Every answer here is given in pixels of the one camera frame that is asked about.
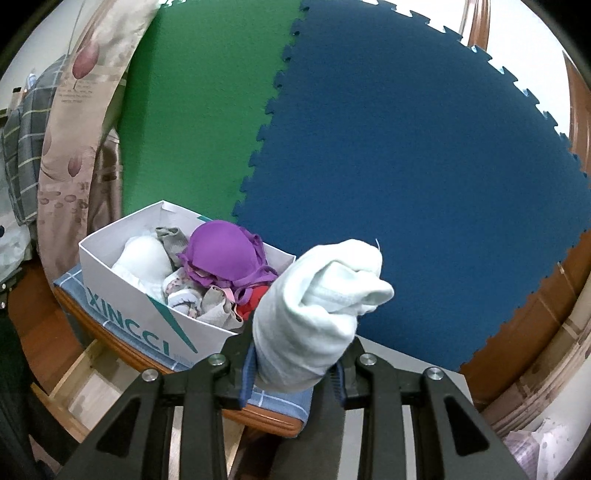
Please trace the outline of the red underwear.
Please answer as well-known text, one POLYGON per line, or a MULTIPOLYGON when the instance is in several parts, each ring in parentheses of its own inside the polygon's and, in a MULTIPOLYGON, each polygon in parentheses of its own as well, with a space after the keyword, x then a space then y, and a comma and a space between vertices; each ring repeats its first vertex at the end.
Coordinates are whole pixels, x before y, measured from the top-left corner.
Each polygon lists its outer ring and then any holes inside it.
POLYGON ((263 298, 263 295, 269 291, 269 285, 256 285, 250 291, 249 299, 242 304, 238 304, 235 307, 236 315, 242 321, 249 320, 250 316, 252 316, 252 312, 256 310, 256 307, 259 306, 260 299, 263 298))

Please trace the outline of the white hexagon pattern underwear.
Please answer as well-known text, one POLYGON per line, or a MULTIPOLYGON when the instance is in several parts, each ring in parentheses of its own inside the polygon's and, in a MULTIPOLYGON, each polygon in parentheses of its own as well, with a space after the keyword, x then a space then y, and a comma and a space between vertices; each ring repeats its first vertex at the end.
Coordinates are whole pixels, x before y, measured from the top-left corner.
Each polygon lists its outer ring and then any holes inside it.
POLYGON ((162 294, 169 308, 197 319, 204 293, 197 282, 188 277, 183 268, 177 269, 163 280, 162 294))

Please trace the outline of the pale mint underwear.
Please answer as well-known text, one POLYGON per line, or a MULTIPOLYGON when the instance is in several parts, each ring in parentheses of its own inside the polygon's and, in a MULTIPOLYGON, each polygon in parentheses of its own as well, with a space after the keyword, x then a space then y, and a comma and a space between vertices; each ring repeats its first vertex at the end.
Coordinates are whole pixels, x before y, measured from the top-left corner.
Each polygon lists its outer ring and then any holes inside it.
POLYGON ((266 291, 253 315, 256 386, 297 393, 317 385, 353 342, 359 318, 394 298, 383 255, 356 239, 318 245, 266 291))

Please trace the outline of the purple underwear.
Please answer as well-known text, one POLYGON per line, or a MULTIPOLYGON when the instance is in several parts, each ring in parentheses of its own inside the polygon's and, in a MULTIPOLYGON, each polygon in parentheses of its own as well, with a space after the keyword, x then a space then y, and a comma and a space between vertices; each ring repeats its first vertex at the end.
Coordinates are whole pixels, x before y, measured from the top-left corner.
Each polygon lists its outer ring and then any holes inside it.
POLYGON ((177 258, 191 280, 231 290, 238 305, 249 302, 254 288, 279 276, 267 263, 259 235, 223 220, 198 226, 177 258))

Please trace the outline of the pale blue white underwear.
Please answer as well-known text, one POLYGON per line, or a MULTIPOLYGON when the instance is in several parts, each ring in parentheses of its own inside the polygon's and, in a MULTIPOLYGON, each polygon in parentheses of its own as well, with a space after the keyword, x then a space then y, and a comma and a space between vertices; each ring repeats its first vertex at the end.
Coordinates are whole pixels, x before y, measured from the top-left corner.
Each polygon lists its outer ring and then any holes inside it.
POLYGON ((161 242, 152 235, 127 240, 111 271, 137 290, 163 303, 162 284, 172 265, 161 242))

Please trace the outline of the grey beige underwear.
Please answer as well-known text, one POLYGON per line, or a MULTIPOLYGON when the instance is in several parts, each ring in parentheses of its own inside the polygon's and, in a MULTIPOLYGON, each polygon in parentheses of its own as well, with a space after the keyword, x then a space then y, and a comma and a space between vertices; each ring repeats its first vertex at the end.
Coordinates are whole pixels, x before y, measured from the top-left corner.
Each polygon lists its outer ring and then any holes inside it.
POLYGON ((199 312, 197 319, 200 322, 228 331, 242 329, 243 321, 236 315, 235 304, 215 286, 205 292, 199 312))

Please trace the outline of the grey green underwear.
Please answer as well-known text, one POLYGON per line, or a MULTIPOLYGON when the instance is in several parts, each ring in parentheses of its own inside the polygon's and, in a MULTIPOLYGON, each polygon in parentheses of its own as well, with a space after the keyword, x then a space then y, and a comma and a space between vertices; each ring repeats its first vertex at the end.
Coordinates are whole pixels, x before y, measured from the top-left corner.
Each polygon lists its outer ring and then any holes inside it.
POLYGON ((188 245, 188 239, 184 233, 178 227, 156 227, 155 233, 171 264, 175 269, 180 268, 182 261, 179 259, 179 254, 181 254, 188 245))

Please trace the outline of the wooden drawer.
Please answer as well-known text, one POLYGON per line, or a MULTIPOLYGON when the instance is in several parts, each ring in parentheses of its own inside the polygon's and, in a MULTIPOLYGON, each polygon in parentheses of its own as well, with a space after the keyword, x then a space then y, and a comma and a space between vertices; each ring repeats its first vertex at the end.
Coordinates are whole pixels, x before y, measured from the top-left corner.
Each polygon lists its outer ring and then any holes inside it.
MULTIPOLYGON (((79 443, 102 419, 139 372, 95 340, 73 362, 49 394, 37 384, 31 389, 60 425, 79 443)), ((173 410, 167 479, 179 479, 183 407, 173 410)), ((225 467, 229 479, 245 427, 222 420, 225 467)))

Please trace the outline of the blue checked cloth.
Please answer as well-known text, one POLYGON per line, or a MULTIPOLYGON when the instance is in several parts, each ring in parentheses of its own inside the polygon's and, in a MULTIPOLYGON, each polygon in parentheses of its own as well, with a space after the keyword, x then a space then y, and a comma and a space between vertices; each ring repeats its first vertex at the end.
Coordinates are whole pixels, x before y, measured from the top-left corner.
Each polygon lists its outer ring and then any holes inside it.
MULTIPOLYGON (((135 321, 123 319, 106 302, 93 299, 84 285, 79 265, 54 280, 53 287, 72 329, 94 335, 133 368, 155 368, 168 373, 181 372, 193 366, 189 360, 177 361, 169 357, 167 347, 160 346, 153 334, 141 333, 135 321)), ((228 412, 225 416, 267 433, 293 438, 308 422, 311 398, 311 391, 279 394, 256 387, 245 408, 228 412)))

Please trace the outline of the white XINCCI cardboard box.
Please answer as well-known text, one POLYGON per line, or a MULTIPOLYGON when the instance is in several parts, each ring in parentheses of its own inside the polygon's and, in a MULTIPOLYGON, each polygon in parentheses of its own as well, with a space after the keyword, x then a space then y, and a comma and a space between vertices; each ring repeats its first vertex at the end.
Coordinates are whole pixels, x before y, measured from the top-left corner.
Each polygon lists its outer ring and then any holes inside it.
POLYGON ((294 255, 245 228, 160 201, 79 244, 92 311, 186 366, 242 332, 294 255))

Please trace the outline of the beige floral curtain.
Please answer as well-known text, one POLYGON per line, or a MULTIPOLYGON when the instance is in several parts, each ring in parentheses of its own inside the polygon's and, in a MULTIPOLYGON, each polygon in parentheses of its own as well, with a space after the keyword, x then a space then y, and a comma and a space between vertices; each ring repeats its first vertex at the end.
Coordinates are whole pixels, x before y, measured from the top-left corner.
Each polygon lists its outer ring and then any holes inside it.
POLYGON ((66 58, 42 148, 37 233, 48 281, 79 260, 79 244, 122 215, 115 123, 122 80, 156 1, 104 1, 66 58))

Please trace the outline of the white patterned cloth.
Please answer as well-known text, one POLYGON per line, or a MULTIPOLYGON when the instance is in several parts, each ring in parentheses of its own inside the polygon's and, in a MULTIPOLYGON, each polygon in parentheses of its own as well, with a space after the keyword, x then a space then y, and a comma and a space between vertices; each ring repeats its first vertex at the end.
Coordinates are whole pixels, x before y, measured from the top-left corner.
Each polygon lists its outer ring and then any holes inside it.
POLYGON ((32 250, 29 228, 19 225, 14 215, 4 168, 1 168, 0 224, 0 278, 5 281, 23 261, 32 258, 32 250))

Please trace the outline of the blue foam mat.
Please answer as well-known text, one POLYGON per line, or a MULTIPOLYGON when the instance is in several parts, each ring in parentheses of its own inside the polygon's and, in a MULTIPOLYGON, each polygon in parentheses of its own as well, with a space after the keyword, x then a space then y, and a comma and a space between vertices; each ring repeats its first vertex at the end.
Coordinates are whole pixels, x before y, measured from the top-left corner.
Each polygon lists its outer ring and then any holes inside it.
POLYGON ((458 369, 590 226, 554 119, 488 55, 390 3, 305 1, 238 223, 290 253, 379 245, 394 299, 360 324, 458 369))

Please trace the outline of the green foam mat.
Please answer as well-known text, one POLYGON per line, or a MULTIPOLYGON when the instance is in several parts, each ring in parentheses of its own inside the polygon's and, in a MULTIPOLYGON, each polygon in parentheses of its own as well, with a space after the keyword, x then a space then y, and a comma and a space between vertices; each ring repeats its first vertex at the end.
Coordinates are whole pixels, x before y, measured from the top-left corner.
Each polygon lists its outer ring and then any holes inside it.
POLYGON ((229 220, 293 41, 297 1, 165 1, 129 65, 123 211, 166 200, 229 220))

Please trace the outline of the grey plaid cloth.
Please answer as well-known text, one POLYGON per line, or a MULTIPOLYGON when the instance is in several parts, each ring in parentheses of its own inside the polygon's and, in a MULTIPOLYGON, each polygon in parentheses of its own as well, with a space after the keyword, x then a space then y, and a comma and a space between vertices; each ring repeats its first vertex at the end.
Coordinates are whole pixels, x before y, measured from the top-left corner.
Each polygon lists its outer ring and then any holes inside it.
POLYGON ((8 116, 1 134, 1 159, 8 195, 19 225, 31 224, 37 217, 42 147, 55 92, 67 60, 68 56, 62 55, 39 76, 33 88, 8 116))

